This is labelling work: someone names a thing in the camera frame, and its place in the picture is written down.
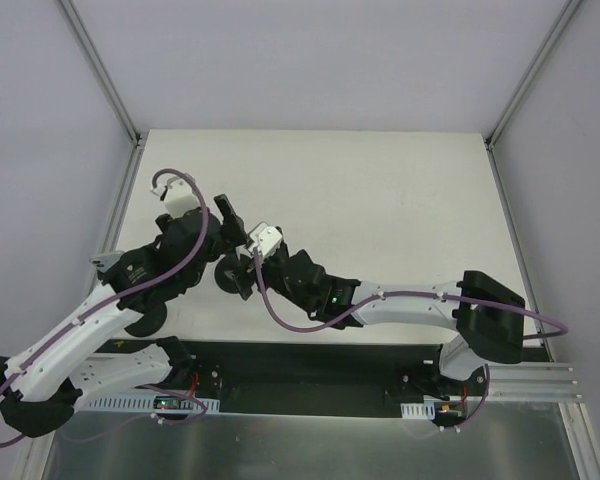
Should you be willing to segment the tall black phone stand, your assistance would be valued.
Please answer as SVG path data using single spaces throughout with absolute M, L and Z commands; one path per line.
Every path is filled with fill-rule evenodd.
M 225 293 L 239 295 L 244 301 L 253 294 L 256 282 L 251 257 L 235 251 L 224 255 L 216 264 L 214 280 Z

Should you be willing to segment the short black phone stand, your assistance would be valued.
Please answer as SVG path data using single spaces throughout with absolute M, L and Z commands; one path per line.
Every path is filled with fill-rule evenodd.
M 164 326 L 167 316 L 168 308 L 165 304 L 156 306 L 138 321 L 126 326 L 124 331 L 135 338 L 147 338 L 156 334 Z

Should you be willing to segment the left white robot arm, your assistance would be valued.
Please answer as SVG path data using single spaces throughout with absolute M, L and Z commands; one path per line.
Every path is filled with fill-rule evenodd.
M 20 437 L 44 436 L 91 400 L 138 386 L 179 389 L 193 360 L 175 336 L 100 366 L 88 357 L 119 331 L 147 337 L 162 326 L 154 315 L 196 286 L 226 242 L 220 221 L 195 208 L 156 220 L 159 235 L 126 251 L 99 275 L 91 294 L 41 340 L 22 353 L 0 356 L 0 414 Z

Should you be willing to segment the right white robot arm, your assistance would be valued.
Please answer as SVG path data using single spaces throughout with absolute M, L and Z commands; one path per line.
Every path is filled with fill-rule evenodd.
M 253 256 L 261 295 L 284 297 L 313 321 L 306 333 L 381 324 L 440 328 L 453 338 L 430 369 L 432 387 L 453 394 L 478 368 L 522 360 L 524 299 L 481 271 L 429 286 L 382 285 L 330 275 L 304 250 Z

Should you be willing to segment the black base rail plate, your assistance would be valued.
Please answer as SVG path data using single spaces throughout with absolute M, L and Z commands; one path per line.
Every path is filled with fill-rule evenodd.
M 421 345 L 186 341 L 191 369 L 160 382 L 196 388 L 223 413 L 397 418 L 427 397 L 479 397 L 486 376 L 465 381 L 438 372 L 439 350 Z

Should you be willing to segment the left aluminium frame post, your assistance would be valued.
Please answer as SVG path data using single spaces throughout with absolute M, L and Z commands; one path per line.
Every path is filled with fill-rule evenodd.
M 81 51 L 96 83 L 126 137 L 133 147 L 137 147 L 142 139 L 142 133 L 137 128 L 126 108 L 122 96 L 111 78 L 75 2 L 71 0 L 58 0 L 54 4 L 67 24 L 76 45 Z

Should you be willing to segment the aluminium frame post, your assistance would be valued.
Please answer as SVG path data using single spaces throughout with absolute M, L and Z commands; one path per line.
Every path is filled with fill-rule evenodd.
M 81 51 L 96 83 L 126 137 L 133 147 L 137 147 L 142 139 L 142 133 L 137 128 L 126 108 L 122 96 L 111 78 L 75 2 L 71 0 L 58 0 L 54 4 L 67 24 L 76 45 Z
M 586 1 L 584 0 L 568 0 L 562 5 L 558 15 L 552 22 L 528 66 L 524 70 L 524 73 L 517 82 L 494 126 L 484 137 L 485 147 L 488 151 L 494 149 L 504 134 L 506 128 L 513 120 L 514 115 L 522 106 L 532 87 L 539 79 L 543 69 L 548 65 L 555 49 L 558 47 L 572 22 L 585 4 Z

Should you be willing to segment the right aluminium frame post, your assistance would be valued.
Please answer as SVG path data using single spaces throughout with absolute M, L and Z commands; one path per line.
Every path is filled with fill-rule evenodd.
M 517 82 L 494 126 L 484 137 L 485 147 L 488 151 L 494 149 L 504 134 L 506 128 L 513 120 L 514 115 L 522 106 L 532 87 L 539 79 L 543 69 L 548 65 L 555 49 L 558 47 L 572 22 L 585 4 L 586 1 L 584 0 L 568 0 L 562 5 L 558 15 L 552 22 L 528 66 L 524 70 L 524 73 Z

